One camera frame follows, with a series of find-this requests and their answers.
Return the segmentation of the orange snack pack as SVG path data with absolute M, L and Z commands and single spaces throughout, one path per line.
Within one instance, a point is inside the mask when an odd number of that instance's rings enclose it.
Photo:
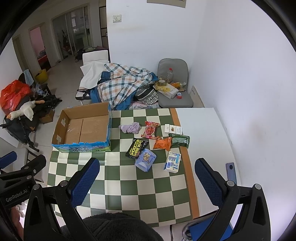
M 161 150 L 167 150 L 169 151 L 171 149 L 171 137 L 163 138 L 163 139 L 158 139 L 155 141 L 153 149 L 161 149 Z

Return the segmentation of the yellow bucket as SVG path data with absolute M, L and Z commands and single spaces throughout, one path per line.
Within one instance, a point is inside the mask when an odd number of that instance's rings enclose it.
M 37 81 L 39 84 L 43 84 L 43 83 L 45 83 L 45 82 L 49 79 L 49 75 L 48 75 L 46 69 L 42 69 L 42 70 L 40 70 L 40 71 L 36 74 L 35 79 L 36 79 L 36 81 Z

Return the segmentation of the black yellow wipes pack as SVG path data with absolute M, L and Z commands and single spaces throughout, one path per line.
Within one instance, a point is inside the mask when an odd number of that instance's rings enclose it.
M 140 153 L 148 145 L 148 143 L 149 143 L 148 140 L 134 138 L 125 156 L 132 159 L 137 159 L 140 156 Z

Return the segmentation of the blue smartphone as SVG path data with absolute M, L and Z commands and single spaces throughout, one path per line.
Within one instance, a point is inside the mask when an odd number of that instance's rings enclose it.
M 232 163 L 226 163 L 226 172 L 227 172 L 228 180 L 234 182 L 235 184 L 237 184 L 235 165 L 234 165 L 233 162 Z

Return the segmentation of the white blue tissue pack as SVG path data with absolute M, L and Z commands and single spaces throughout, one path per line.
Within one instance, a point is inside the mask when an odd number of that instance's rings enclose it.
M 180 162 L 181 162 L 180 153 L 168 152 L 164 170 L 171 173 L 178 173 Z

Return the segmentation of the tape roll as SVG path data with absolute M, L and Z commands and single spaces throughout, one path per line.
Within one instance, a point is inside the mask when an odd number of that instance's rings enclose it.
M 157 84 L 158 86 L 166 86 L 167 82 L 165 80 L 159 79 Z

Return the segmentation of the red floral wipes pack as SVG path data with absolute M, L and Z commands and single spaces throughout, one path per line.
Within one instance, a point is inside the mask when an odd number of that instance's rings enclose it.
M 159 140 L 160 137 L 156 136 L 156 130 L 160 126 L 159 123 L 153 122 L 153 121 L 145 121 L 145 129 L 144 133 L 141 134 L 142 138 L 148 138 L 152 140 Z

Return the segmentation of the plastic bottle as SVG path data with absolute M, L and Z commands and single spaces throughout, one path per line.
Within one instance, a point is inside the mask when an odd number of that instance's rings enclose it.
M 174 73 L 173 73 L 173 69 L 172 68 L 169 68 L 167 73 L 166 73 L 166 81 L 168 83 L 172 82 L 173 81 L 173 78 L 174 78 Z

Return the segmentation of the white sheet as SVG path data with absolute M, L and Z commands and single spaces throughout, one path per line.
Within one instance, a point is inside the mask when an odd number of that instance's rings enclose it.
M 83 77 L 79 89 L 92 89 L 96 87 L 106 63 L 109 63 L 109 61 L 91 61 L 81 66 Z

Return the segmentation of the wall switch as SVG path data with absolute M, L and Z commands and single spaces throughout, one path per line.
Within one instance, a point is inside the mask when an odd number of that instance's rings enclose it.
M 113 23 L 121 23 L 122 21 L 122 15 L 113 15 L 112 16 Z

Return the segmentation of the flat cardboard piece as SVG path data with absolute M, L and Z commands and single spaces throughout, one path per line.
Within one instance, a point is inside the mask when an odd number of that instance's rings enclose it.
M 203 101 L 201 100 L 201 98 L 194 86 L 192 86 L 192 88 L 191 88 L 190 97 L 193 101 L 193 108 L 204 108 Z

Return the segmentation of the light blue tissue pack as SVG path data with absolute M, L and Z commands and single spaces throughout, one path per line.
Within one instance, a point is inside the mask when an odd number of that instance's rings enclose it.
M 135 166 L 144 172 L 148 172 L 156 158 L 157 156 L 154 152 L 144 149 L 136 159 Z

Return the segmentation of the green snack pack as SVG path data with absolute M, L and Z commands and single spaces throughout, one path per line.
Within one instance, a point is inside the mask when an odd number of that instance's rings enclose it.
M 177 147 L 189 147 L 190 137 L 185 135 L 179 135 L 175 133 L 170 133 L 169 137 L 171 137 L 171 148 Z

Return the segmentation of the white goose plush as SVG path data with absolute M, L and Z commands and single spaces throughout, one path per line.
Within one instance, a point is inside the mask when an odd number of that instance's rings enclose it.
M 7 115 L 7 119 L 9 120 L 14 120 L 16 118 L 19 118 L 21 116 L 25 116 L 26 118 L 28 118 L 30 121 L 33 120 L 33 116 L 34 116 L 34 112 L 33 112 L 33 108 L 37 105 L 37 104 L 44 104 L 45 101 L 44 100 L 38 100 L 38 101 L 28 101 L 26 103 L 24 103 L 19 110 L 15 110 L 12 111 L 11 113 L 9 113 Z

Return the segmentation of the black white patterned bag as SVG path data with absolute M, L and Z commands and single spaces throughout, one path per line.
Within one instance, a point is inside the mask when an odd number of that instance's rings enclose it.
M 147 84 L 136 91 L 134 100 L 145 105 L 153 105 L 158 102 L 159 98 L 154 85 Z

